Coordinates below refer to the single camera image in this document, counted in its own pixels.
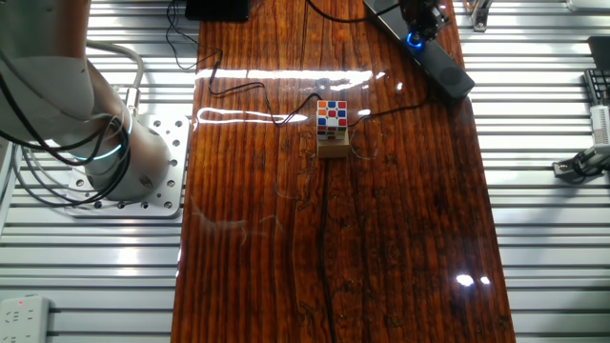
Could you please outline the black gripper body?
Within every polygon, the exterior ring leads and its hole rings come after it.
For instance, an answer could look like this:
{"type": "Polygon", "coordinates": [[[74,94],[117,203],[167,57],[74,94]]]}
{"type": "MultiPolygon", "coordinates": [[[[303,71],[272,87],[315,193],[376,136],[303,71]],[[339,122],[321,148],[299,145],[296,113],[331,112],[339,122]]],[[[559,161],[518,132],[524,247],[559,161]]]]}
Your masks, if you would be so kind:
{"type": "Polygon", "coordinates": [[[438,0],[399,0],[402,18],[407,24],[431,24],[443,21],[438,0]]]}

